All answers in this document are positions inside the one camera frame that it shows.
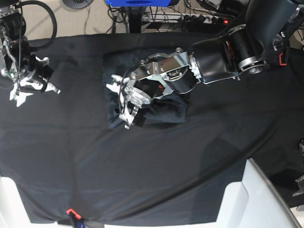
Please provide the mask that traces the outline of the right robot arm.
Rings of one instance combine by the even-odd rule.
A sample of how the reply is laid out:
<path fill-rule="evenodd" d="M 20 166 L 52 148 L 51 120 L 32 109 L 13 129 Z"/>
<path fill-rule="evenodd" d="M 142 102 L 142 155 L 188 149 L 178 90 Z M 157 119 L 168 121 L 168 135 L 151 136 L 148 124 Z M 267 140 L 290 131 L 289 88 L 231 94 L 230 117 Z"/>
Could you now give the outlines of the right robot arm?
<path fill-rule="evenodd" d="M 45 9 L 52 21 L 52 35 L 42 46 L 30 46 L 26 32 L 23 7 L 38 5 Z M 38 0 L 2 0 L 0 2 L 0 86 L 10 90 L 9 99 L 19 107 L 27 97 L 36 93 L 55 92 L 60 89 L 50 82 L 53 69 L 49 58 L 40 59 L 36 52 L 50 47 L 57 35 L 57 20 L 53 10 Z"/>

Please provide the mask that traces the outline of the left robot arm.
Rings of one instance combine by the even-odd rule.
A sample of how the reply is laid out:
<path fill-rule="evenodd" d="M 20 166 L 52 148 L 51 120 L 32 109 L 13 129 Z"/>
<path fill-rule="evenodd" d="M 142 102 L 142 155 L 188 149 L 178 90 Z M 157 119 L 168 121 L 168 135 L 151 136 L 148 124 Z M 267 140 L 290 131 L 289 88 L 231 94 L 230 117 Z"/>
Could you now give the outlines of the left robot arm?
<path fill-rule="evenodd" d="M 117 123 L 142 126 L 149 108 L 172 94 L 188 94 L 197 84 L 255 75 L 281 58 L 289 37 L 304 20 L 301 0 L 251 0 L 245 20 L 222 35 L 196 42 L 190 51 L 156 53 L 112 75 L 107 89 L 117 99 L 107 106 Z"/>

